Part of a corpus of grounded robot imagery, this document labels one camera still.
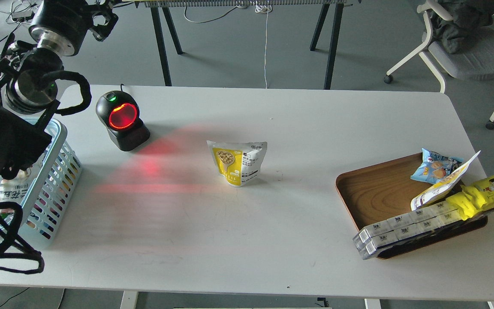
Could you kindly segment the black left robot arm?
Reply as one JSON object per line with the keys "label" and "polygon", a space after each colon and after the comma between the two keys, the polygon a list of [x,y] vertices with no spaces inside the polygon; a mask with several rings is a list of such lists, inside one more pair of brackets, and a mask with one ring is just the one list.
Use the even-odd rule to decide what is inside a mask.
{"label": "black left robot arm", "polygon": [[[0,53],[0,178],[14,179],[43,154],[52,138],[45,128],[55,114],[84,111],[91,103],[88,80],[63,68],[62,58],[77,55],[88,31],[104,41],[118,16],[117,0],[89,4],[85,0],[43,0],[31,18],[34,44],[20,42],[9,33]],[[36,274],[44,270],[41,252],[20,235],[24,211],[16,202],[0,202],[0,260],[37,262],[31,270],[0,266],[11,273]]]}

